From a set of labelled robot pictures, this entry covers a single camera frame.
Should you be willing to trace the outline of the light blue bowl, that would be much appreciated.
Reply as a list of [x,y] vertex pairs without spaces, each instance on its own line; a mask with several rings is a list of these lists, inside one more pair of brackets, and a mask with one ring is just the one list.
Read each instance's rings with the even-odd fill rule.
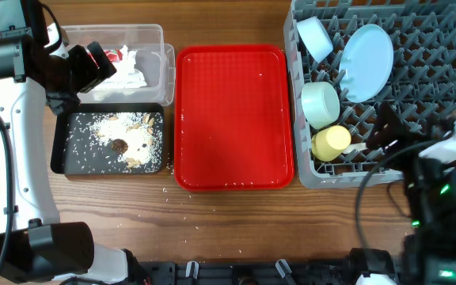
[[333,51],[333,43],[317,17],[297,23],[298,34],[313,59],[320,63]]

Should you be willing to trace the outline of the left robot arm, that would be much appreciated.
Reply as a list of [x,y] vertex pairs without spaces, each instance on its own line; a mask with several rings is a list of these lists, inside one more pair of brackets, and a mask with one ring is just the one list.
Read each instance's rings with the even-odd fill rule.
[[63,223],[44,153],[46,108],[63,112],[116,68],[97,42],[66,48],[38,1],[0,1],[0,279],[13,283],[148,284],[126,249],[93,240],[84,222]]

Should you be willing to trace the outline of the light blue plate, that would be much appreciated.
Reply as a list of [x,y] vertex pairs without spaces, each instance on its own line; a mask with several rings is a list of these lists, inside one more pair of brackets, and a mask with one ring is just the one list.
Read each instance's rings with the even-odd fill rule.
[[387,83],[393,68],[393,44],[380,26],[364,25],[350,38],[343,50],[339,71],[345,74],[340,88],[354,103],[375,97]]

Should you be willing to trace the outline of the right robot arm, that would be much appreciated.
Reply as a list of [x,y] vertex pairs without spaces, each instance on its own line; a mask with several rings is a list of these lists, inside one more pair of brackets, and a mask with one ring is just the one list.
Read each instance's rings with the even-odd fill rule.
[[[385,155],[362,179],[355,198],[360,247],[344,267],[352,284],[456,284],[456,114],[431,118],[424,134],[410,131],[390,103],[382,103],[366,141]],[[371,177],[381,168],[403,175],[413,232],[404,239],[401,266],[372,249],[361,224],[361,203]]]

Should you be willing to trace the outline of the red snack wrapper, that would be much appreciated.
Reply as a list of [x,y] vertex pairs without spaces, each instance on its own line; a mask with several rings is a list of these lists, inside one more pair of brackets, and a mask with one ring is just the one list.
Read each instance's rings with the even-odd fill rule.
[[123,53],[119,49],[104,50],[104,53],[112,63],[118,63],[123,60]]

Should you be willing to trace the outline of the green bowl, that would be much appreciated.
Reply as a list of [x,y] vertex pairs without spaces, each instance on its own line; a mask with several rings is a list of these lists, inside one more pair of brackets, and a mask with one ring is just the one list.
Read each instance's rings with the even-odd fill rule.
[[302,110],[309,125],[322,129],[334,123],[340,115],[340,101],[328,82],[308,82],[302,87]]

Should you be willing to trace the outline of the rice and food scraps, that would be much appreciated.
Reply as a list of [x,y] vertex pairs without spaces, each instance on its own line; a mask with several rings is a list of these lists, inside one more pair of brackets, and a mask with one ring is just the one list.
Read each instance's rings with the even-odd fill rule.
[[162,168],[160,112],[78,112],[70,116],[63,172],[151,174]]

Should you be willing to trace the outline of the white napkin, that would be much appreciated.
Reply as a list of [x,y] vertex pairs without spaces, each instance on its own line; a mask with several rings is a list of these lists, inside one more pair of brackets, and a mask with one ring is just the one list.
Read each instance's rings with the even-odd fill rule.
[[123,53],[123,60],[112,63],[116,73],[105,79],[96,89],[134,89],[147,86],[143,72],[136,68],[136,50],[131,50],[127,45],[118,48]]

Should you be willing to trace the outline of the yellow cup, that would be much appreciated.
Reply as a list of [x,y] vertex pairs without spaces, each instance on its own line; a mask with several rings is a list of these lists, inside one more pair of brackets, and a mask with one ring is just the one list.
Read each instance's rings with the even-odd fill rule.
[[330,162],[342,154],[351,141],[352,136],[346,127],[328,127],[313,136],[312,154],[323,162]]

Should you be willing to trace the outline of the white plastic spoon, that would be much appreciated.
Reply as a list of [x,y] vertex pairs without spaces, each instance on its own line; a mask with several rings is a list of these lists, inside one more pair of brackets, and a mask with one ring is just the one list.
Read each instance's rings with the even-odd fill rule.
[[343,150],[342,154],[350,154],[352,151],[361,152],[366,149],[367,149],[367,145],[364,142],[353,143],[353,144],[350,144],[348,147],[346,147]]

